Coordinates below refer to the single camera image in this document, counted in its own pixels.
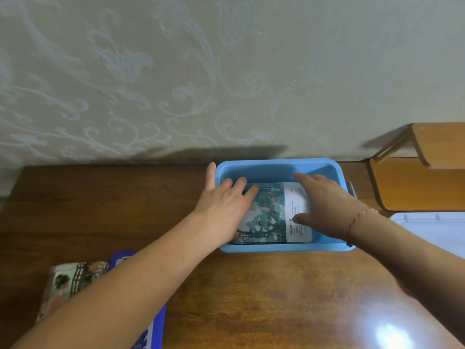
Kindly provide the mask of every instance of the blue box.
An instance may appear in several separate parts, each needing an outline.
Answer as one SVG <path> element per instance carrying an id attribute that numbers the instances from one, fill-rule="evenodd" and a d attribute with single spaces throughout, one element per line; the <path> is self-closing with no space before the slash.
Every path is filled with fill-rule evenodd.
<path id="1" fill-rule="evenodd" d="M 120 251 L 112 256 L 108 270 L 112 270 L 125 259 L 135 255 L 134 251 Z M 136 343 L 131 349 L 161 349 L 161 342 L 163 338 L 163 325 L 165 324 L 166 304 L 161 308 L 152 323 L 140 335 Z"/>
<path id="2" fill-rule="evenodd" d="M 248 183 L 259 182 L 297 182 L 293 173 L 320 174 L 339 184 L 347 191 L 346 180 L 338 163 L 332 159 L 271 159 L 271 160 L 231 160 L 218 165 L 215 185 L 218 187 L 224 179 L 236 182 L 241 176 Z M 294 251 L 349 251 L 349 247 L 339 239 L 333 239 L 312 230 L 312 241 L 303 244 L 264 244 L 234 245 L 220 247 L 224 252 L 294 252 Z"/>

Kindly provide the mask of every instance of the patterned cloth pouch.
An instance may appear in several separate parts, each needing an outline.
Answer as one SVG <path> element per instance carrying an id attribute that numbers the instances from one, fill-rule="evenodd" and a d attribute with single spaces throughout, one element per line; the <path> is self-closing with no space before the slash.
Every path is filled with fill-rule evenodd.
<path id="1" fill-rule="evenodd" d="M 65 263 L 50 268 L 36 323 L 42 321 L 68 299 L 95 282 L 107 270 L 108 263 L 103 261 Z"/>

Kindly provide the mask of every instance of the wallpaper swirl pattern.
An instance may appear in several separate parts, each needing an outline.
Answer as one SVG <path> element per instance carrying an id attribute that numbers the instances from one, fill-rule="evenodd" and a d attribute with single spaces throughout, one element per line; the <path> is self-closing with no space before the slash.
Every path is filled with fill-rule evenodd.
<path id="1" fill-rule="evenodd" d="M 25 165 L 204 162 L 228 149 L 365 158 L 407 123 L 464 121 L 464 11 L 464 0 L 0 0 L 0 181 Z"/>

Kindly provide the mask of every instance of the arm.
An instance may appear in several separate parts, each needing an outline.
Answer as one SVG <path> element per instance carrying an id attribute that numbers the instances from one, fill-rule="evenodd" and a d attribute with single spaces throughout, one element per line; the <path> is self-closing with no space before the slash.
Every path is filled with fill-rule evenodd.
<path id="1" fill-rule="evenodd" d="M 377 259 L 404 287 L 465 344 L 465 260 L 374 212 L 321 175 L 295 174 L 311 199 L 312 212 L 294 222 L 330 237 L 350 240 Z"/>
<path id="2" fill-rule="evenodd" d="M 127 349 L 184 279 L 230 241 L 258 188 L 230 179 L 215 188 L 215 164 L 195 210 L 158 240 L 108 272 L 32 328 L 12 349 Z"/>

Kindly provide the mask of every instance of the forearm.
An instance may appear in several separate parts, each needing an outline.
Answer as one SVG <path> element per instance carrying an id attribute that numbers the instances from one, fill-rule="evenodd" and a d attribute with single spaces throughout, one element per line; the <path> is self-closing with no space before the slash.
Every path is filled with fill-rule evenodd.
<path id="1" fill-rule="evenodd" d="M 200 217 L 188 216 L 34 327 L 14 349 L 130 348 L 216 248 L 203 227 Z"/>
<path id="2" fill-rule="evenodd" d="M 465 260 L 374 213 L 356 221 L 351 237 L 465 342 Z"/>

